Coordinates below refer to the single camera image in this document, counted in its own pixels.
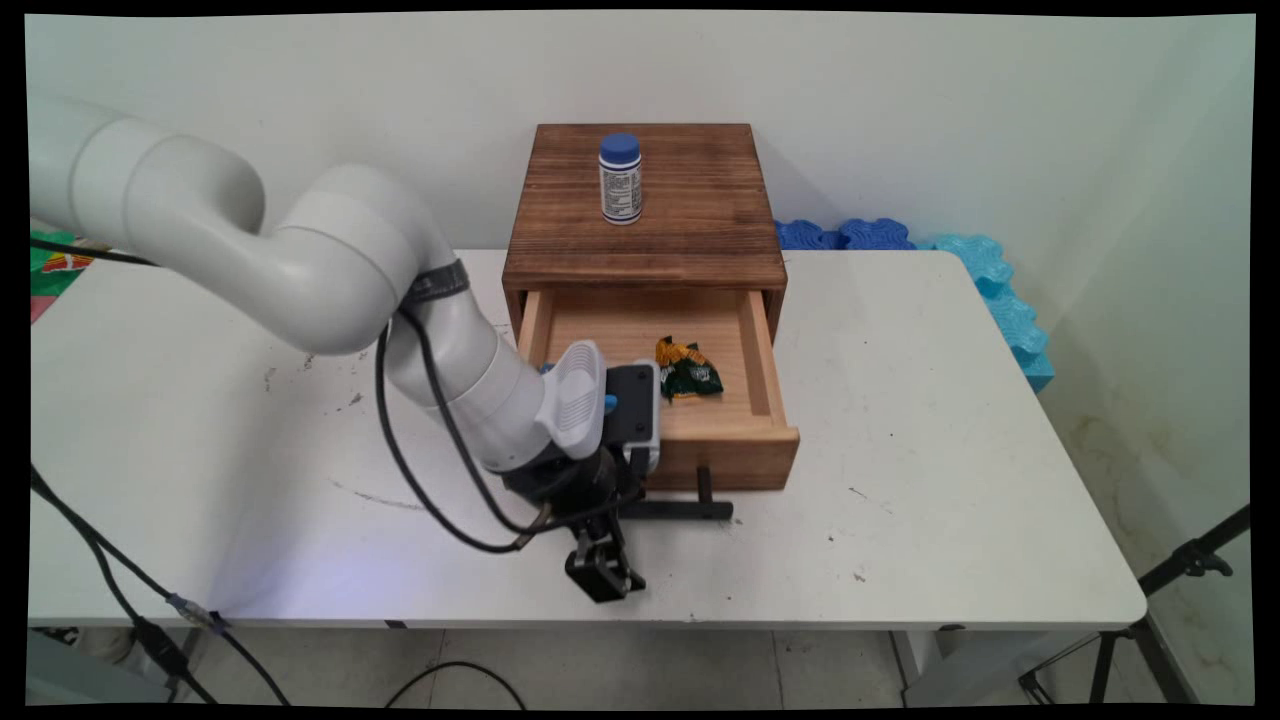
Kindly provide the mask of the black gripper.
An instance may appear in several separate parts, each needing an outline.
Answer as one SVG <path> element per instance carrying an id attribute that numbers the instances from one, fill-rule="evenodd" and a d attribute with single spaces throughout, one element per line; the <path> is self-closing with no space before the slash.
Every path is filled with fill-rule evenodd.
<path id="1" fill-rule="evenodd" d="M 508 491 L 539 511 L 524 533 L 573 532 L 576 546 L 564 571 L 596 603 L 646 589 L 628 560 L 620 524 L 620 509 L 639 498 L 645 477 L 645 446 L 603 446 L 582 460 L 549 457 L 500 475 Z"/>

